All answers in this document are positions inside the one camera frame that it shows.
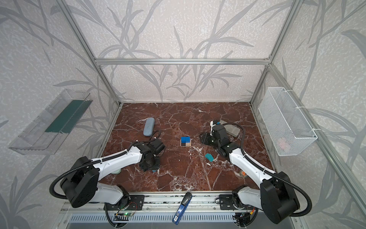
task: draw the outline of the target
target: gray stone block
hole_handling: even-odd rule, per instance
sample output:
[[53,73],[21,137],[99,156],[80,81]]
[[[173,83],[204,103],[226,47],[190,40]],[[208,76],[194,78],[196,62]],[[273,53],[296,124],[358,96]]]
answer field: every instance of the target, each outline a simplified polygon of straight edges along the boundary
[[[227,122],[220,120],[220,124],[225,124]],[[233,125],[225,125],[226,132],[234,137],[239,135],[240,129]]]

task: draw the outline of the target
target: acrylic shelf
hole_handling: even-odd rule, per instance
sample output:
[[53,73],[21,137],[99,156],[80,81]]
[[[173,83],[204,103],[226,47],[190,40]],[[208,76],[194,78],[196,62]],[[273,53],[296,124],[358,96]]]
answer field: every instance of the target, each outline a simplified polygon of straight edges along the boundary
[[53,155],[85,113],[90,93],[65,89],[9,145],[23,155]]

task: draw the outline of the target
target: white robotic arm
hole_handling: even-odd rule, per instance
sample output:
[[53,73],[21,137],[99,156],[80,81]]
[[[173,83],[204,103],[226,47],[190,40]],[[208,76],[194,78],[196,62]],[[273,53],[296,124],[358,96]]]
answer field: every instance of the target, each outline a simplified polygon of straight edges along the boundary
[[[226,129],[219,121],[211,121],[210,126],[210,133],[203,132],[200,134],[201,143],[214,147],[222,157],[248,174],[260,188],[260,190],[256,190],[241,186],[233,190],[232,203],[237,209],[242,209],[245,205],[254,206],[262,209],[267,217],[277,224],[300,208],[293,188],[298,187],[290,182],[289,177],[284,172],[276,173],[266,168],[248,155],[241,146],[230,142]],[[239,127],[244,131],[243,141],[245,130],[242,126]]]
[[72,207],[80,207],[88,202],[105,202],[122,205],[128,203],[129,195],[123,187],[99,183],[103,177],[124,168],[139,163],[143,171],[159,169],[160,158],[157,157],[164,144],[159,139],[147,142],[135,142],[129,149],[101,158],[89,160],[79,158],[66,175],[61,175],[55,181],[60,183],[65,196],[54,191],[55,182],[51,184],[50,193],[58,198],[68,199]]

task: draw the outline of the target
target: wallpaper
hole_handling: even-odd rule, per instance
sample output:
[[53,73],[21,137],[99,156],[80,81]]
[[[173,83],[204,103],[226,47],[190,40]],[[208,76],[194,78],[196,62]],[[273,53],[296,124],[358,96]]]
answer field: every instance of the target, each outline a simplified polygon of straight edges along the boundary
[[[292,5],[292,0],[66,2],[97,58],[267,58]],[[249,101],[246,95],[263,68],[104,66],[104,72],[121,101]]]
[[366,188],[366,1],[302,5],[275,65]]
[[67,0],[98,58],[267,58],[292,0]]
[[[263,65],[109,65],[103,71],[121,101],[249,101],[263,68]],[[202,72],[201,77],[195,77],[194,71]]]
[[[82,155],[93,158],[117,103],[47,0],[0,2],[0,227],[50,228],[64,203],[48,188]],[[93,100],[55,155],[8,148],[64,89]]]
[[[258,110],[267,87],[276,86],[279,86],[278,83],[268,73],[252,104],[253,112],[275,169],[278,172],[284,171],[290,177],[291,182],[302,188],[311,198],[313,208],[309,214],[304,216],[307,227],[309,229],[366,228],[365,217],[316,142],[297,156],[278,156]],[[300,193],[296,193],[300,201],[300,209],[303,210],[307,204],[306,200]]]

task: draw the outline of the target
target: mesh basket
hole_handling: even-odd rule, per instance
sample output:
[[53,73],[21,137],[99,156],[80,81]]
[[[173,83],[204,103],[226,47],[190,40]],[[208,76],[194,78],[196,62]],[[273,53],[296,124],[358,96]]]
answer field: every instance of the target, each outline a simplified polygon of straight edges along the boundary
[[317,140],[285,88],[268,88],[258,109],[279,156],[298,155]]

